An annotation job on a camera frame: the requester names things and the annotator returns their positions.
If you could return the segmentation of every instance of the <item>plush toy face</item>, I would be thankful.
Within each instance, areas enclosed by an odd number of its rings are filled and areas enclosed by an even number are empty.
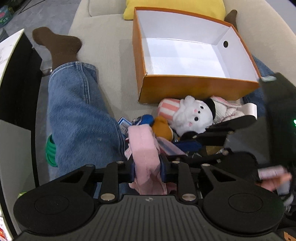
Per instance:
[[[181,136],[188,131],[203,133],[212,123],[213,115],[210,108],[203,101],[187,96],[180,101],[180,108],[174,114],[170,126]]]

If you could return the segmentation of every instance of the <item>pink and white striped fabric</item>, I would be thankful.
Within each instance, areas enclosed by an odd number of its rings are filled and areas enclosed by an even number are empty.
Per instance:
[[[163,99],[157,109],[157,115],[161,115],[167,119],[168,123],[172,123],[173,115],[180,108],[180,100],[176,99]]]

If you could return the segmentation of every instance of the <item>orange plush toy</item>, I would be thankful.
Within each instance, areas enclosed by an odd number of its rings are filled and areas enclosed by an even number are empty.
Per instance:
[[[160,115],[154,119],[152,130],[156,137],[163,137],[168,141],[173,140],[173,130],[168,125],[168,121]]]

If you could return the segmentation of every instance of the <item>person's hand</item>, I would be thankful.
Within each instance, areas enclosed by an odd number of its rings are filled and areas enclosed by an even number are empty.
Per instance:
[[[276,190],[280,185],[292,179],[292,175],[290,173],[284,173],[280,176],[262,180],[261,183],[257,183],[256,185],[265,188],[269,191]]]

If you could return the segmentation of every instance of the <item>brown sock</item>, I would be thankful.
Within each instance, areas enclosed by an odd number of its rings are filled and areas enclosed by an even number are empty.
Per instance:
[[[33,39],[45,46],[52,55],[52,70],[62,64],[78,61],[77,53],[82,43],[74,36],[54,34],[49,28],[41,27],[33,30]]]
[[[226,15],[224,21],[231,23],[237,30],[237,11],[231,10],[230,13]]]

